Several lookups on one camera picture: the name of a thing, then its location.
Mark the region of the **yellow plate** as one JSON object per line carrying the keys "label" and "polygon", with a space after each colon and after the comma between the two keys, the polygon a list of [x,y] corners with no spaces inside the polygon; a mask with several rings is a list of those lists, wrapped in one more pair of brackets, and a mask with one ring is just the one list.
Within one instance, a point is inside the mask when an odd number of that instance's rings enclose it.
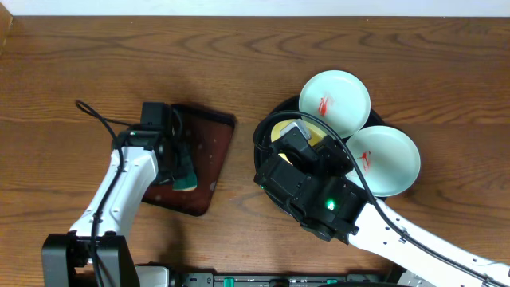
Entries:
{"label": "yellow plate", "polygon": [[[278,140],[281,137],[281,131],[286,128],[289,124],[291,124],[295,119],[289,119],[289,120],[283,120],[275,124],[272,128],[272,131],[270,133],[270,139],[272,142],[275,140]],[[325,136],[326,133],[321,130],[319,127],[315,126],[314,124],[310,122],[304,122],[305,126],[310,132],[311,138],[308,140],[308,143],[311,146],[314,146],[315,144],[319,143]]]}

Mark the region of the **green sponge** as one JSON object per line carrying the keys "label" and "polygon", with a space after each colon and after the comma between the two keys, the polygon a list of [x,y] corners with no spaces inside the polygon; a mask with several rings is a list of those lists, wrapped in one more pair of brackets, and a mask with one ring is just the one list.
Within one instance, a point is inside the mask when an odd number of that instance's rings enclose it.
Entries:
{"label": "green sponge", "polygon": [[177,157],[173,176],[173,191],[192,191],[197,187],[198,178],[192,158],[188,154],[181,154]]}

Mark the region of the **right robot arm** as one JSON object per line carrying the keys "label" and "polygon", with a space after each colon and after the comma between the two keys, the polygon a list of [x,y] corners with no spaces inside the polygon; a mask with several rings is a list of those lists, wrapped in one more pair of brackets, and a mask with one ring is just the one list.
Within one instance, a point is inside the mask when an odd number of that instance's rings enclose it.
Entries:
{"label": "right robot arm", "polygon": [[398,129],[364,128],[314,144],[306,127],[280,124],[255,182],[306,231],[382,256],[435,286],[507,286],[509,267],[471,254],[388,207],[418,177],[420,155]]}

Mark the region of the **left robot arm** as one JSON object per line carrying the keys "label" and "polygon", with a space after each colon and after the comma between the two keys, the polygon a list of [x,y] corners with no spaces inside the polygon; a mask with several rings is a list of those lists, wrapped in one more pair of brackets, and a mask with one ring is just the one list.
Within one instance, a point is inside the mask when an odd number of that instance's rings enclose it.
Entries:
{"label": "left robot arm", "polygon": [[86,211],[67,234],[51,234],[42,250],[44,283],[77,286],[78,267],[92,264],[97,286],[171,286],[162,265],[136,265],[128,236],[142,198],[151,185],[171,183],[171,145],[176,119],[171,106],[146,103],[140,122],[115,136],[111,162]]}

